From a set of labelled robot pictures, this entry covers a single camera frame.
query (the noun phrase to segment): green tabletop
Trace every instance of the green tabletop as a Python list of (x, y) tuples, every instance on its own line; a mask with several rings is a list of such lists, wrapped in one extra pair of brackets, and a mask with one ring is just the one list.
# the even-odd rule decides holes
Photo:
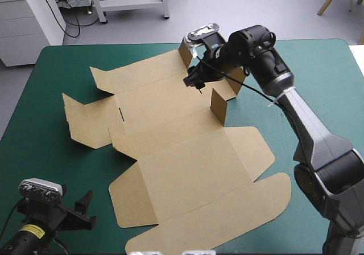
[[(97, 215), (93, 231), (61, 232), (76, 253), (122, 253), (128, 239), (151, 227), (117, 225), (109, 184), (134, 161), (111, 145), (90, 149), (71, 140), (61, 93), (89, 103), (110, 96), (96, 88), (89, 66), (110, 70), (177, 48), (178, 44), (60, 46), (45, 48), (0, 141), (0, 225), (20, 199), (18, 184), (42, 178), (67, 184), (63, 203), (94, 191), (89, 208)], [(364, 153), (364, 78), (343, 40), (287, 40), (276, 48), (296, 76), (296, 87), (334, 133)], [(257, 87), (254, 79), (246, 81)], [(229, 101), (227, 126), (257, 127), (276, 156), (263, 174), (279, 171), (292, 178), (292, 199), (282, 215), (217, 248), (219, 252), (321, 252), (328, 228), (293, 180), (297, 139), (281, 111), (248, 89)], [(3, 242), (20, 228), (15, 213)], [(55, 252), (60, 250), (52, 246)]]

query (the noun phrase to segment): white drawer cabinet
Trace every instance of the white drawer cabinet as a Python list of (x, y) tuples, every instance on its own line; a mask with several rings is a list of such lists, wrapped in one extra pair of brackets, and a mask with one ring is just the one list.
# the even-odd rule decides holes
[[(65, 29), (56, 2), (48, 2)], [(44, 47), (62, 45), (63, 37), (45, 0), (0, 0), (0, 59), (6, 66), (36, 63)]]

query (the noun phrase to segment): electrical cable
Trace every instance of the electrical cable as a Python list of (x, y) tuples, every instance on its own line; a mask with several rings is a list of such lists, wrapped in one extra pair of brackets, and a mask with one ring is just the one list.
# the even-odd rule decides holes
[(67, 246), (59, 238), (54, 237), (53, 242), (55, 242), (57, 245), (59, 245), (64, 250), (64, 253), (66, 255), (71, 255), (71, 253), (70, 253), (69, 249), (67, 248)]
[(6, 227), (7, 227), (7, 225), (8, 225), (8, 223), (9, 223), (9, 221), (10, 221), (10, 218), (11, 218), (11, 215), (13, 215), (13, 213), (14, 213), (14, 210), (17, 208), (17, 206), (22, 202), (22, 201), (24, 201), (25, 200), (25, 198), (21, 198), (14, 206), (13, 206), (13, 208), (11, 209), (11, 211), (10, 211), (10, 213), (9, 213), (9, 215), (8, 215), (8, 217), (7, 217), (7, 219), (6, 219), (6, 221), (5, 221), (5, 224), (4, 224), (4, 226), (3, 226), (3, 228), (2, 228), (2, 230), (1, 230), (1, 234), (0, 234), (0, 242), (1, 242), (1, 239), (2, 239), (2, 236), (4, 235), (4, 233), (5, 233), (5, 230), (6, 230)]
[[(56, 3), (59, 3), (59, 2), (64, 2), (66, 0), (56, 0)], [(69, 23), (71, 26), (78, 26), (77, 24), (74, 24), (74, 23), (71, 23), (69, 21), (67, 21), (66, 19), (63, 18), (63, 20), (66, 22), (66, 23)], [(88, 24), (80, 24), (80, 27), (86, 27), (86, 26), (92, 26), (93, 24), (97, 23), (97, 21), (99, 20), (99, 18), (96, 18), (92, 23), (88, 23)]]
[(50, 248), (48, 246), (45, 246), (43, 248), (41, 248), (39, 251), (38, 251), (38, 254), (41, 254), (42, 251), (46, 250), (48, 252), (49, 255), (53, 255), (53, 253), (51, 252)]
[[(64, 19), (64, 21), (66, 23), (69, 23), (72, 26), (78, 26), (77, 24), (71, 23), (71, 22), (67, 21), (66, 19)], [(98, 21), (98, 18), (95, 21), (93, 21), (92, 23), (89, 23), (89, 24), (80, 24), (80, 27), (92, 26), (93, 24), (97, 23), (97, 21)]]
[(237, 80), (237, 79), (234, 79), (233, 77), (230, 77), (228, 74), (225, 74), (224, 72), (222, 72), (222, 71), (220, 71), (220, 70), (216, 69), (215, 67), (211, 66), (210, 64), (208, 64), (207, 62), (205, 62), (205, 61), (204, 61), (203, 59), (201, 59), (200, 57), (198, 57), (198, 56), (197, 56), (197, 59), (198, 59), (200, 62), (202, 62), (203, 64), (205, 64), (207, 67), (209, 67), (209, 68), (211, 68), (212, 70), (214, 70), (215, 72), (218, 72), (218, 73), (220, 73), (221, 75), (223, 75), (225, 78), (227, 78), (227, 79), (229, 79), (229, 80), (231, 80), (231, 81), (235, 81), (236, 83), (238, 83), (238, 84), (240, 84), (240, 85), (242, 85), (242, 86), (244, 86), (244, 87), (246, 87), (246, 88), (248, 88), (248, 89), (250, 89), (250, 90), (254, 91), (255, 93), (258, 93), (259, 95), (261, 95), (262, 97), (264, 97), (266, 100), (268, 100), (268, 101), (270, 101), (270, 102), (273, 102), (273, 101), (274, 101), (274, 100), (272, 100), (271, 98), (267, 97), (265, 94), (263, 94), (261, 91), (259, 91), (259, 90), (255, 89), (255, 88), (253, 88), (253, 87), (251, 87), (251, 86), (249, 86), (249, 85), (247, 85), (247, 84), (245, 84), (245, 83), (243, 83), (243, 82), (241, 82), (241, 81), (239, 81), (239, 80)]
[(47, 3), (47, 5), (48, 5), (49, 9), (51, 9), (51, 12), (52, 12), (52, 14), (53, 14), (53, 17), (55, 18), (55, 20), (56, 20), (56, 22), (57, 22), (58, 26), (62, 29), (62, 31), (63, 31), (63, 32), (64, 32), (67, 36), (69, 36), (69, 37), (71, 37), (71, 38), (78, 38), (78, 37), (80, 36), (80, 34), (81, 34), (81, 26), (80, 26), (80, 22), (78, 21), (78, 17), (77, 17), (77, 15), (76, 15), (76, 13), (75, 13), (75, 17), (76, 17), (77, 26), (78, 26), (78, 33), (77, 33), (77, 35), (73, 36), (73, 35), (71, 35), (71, 34), (68, 34), (68, 33), (67, 33), (64, 29), (63, 29), (63, 27), (61, 26), (61, 24), (59, 23), (59, 21), (58, 21), (58, 19), (57, 19), (56, 15), (55, 15), (55, 13), (53, 12), (52, 7), (51, 7), (51, 5), (49, 4), (48, 0), (45, 0), (45, 2)]

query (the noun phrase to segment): robotic arm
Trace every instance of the robotic arm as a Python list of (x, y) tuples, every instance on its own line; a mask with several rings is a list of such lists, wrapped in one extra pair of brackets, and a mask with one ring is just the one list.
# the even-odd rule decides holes
[(204, 45), (200, 62), (188, 69), (186, 86), (201, 89), (237, 67), (252, 74), (264, 94), (275, 97), (299, 139), (293, 156), (295, 179), (305, 196), (330, 220), (326, 255), (359, 254), (364, 236), (364, 159), (351, 142), (331, 133), (296, 91), (294, 76), (274, 48), (275, 34), (263, 26), (232, 33), (225, 42), (217, 24), (185, 36), (190, 47)]

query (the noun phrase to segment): flattened cardboard box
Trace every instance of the flattened cardboard box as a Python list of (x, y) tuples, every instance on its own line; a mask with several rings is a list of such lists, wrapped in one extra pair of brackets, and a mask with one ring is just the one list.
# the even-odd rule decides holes
[[(182, 44), (111, 71), (91, 68), (113, 96), (84, 105), (63, 95), (72, 139), (95, 149), (112, 143), (138, 160), (110, 185), (117, 221), (159, 225), (131, 239), (128, 253), (214, 248), (277, 217), (291, 196), (287, 175), (254, 183), (274, 161), (259, 131), (224, 127), (226, 101), (241, 86), (186, 88), (191, 58)], [(233, 76), (245, 78), (240, 68)]]

